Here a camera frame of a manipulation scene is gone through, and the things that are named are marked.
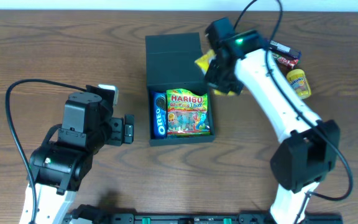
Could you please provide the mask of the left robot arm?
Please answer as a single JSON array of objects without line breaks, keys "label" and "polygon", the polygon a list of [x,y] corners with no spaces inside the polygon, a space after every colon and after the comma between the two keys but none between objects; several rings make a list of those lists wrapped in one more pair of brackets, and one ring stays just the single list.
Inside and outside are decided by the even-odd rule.
[{"label": "left robot arm", "polygon": [[74,92],[62,123],[52,126],[30,157],[34,187],[25,191],[21,223],[63,223],[93,157],[105,145],[134,140],[134,115],[113,116],[118,89],[99,84]]}]

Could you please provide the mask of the yellow candy jar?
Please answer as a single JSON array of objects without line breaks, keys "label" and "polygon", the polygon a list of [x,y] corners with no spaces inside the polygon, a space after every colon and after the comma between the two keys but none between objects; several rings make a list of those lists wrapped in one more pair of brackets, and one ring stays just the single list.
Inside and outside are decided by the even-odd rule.
[{"label": "yellow candy jar", "polygon": [[300,99],[311,96],[311,88],[302,69],[294,69],[287,73],[286,79]]}]

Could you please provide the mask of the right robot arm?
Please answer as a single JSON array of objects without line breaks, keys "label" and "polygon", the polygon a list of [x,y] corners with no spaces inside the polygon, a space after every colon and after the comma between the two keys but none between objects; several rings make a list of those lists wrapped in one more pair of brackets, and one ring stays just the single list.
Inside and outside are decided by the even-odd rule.
[{"label": "right robot arm", "polygon": [[205,36],[215,54],[205,80],[225,94],[238,95],[247,88],[280,144],[270,160],[277,195],[264,222],[342,223],[339,215],[306,213],[312,194],[336,165],[337,124],[323,122],[299,99],[256,30],[238,34],[224,17],[212,22]]}]

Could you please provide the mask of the black gift box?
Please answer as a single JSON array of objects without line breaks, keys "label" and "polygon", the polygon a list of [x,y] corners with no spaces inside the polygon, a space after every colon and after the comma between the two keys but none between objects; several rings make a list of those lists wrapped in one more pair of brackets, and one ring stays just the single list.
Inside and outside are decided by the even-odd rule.
[{"label": "black gift box", "polygon": [[146,53],[146,88],[149,101],[149,133],[151,146],[168,146],[176,144],[194,144],[215,140],[213,119],[213,101],[208,100],[208,123],[211,134],[189,138],[157,139],[154,135],[152,93],[184,88],[196,95],[210,95],[201,69],[195,64],[201,51],[199,33],[147,35],[145,37]]}]

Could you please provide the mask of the green Haribo gummy bag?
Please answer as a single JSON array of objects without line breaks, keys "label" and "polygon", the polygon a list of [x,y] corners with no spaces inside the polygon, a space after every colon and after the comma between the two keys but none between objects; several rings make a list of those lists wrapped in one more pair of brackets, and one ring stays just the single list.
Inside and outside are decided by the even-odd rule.
[{"label": "green Haribo gummy bag", "polygon": [[167,137],[189,138],[210,135],[208,95],[189,90],[167,90]]}]

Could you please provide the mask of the yellow Hacks candy bag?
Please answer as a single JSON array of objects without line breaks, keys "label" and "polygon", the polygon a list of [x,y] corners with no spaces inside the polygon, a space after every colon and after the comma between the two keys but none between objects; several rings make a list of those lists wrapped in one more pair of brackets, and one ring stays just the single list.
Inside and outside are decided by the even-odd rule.
[{"label": "yellow Hacks candy bag", "polygon": [[195,64],[203,72],[205,82],[215,95],[238,96],[243,92],[244,85],[236,78],[233,69],[220,66],[212,49],[196,59]]}]

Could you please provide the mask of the blue Oreo cookie pack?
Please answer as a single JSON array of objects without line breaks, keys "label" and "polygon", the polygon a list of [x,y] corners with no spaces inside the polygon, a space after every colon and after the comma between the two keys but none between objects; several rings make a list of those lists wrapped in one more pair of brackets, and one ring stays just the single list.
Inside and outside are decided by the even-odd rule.
[{"label": "blue Oreo cookie pack", "polygon": [[167,101],[166,94],[152,93],[153,134],[155,139],[167,137]]}]

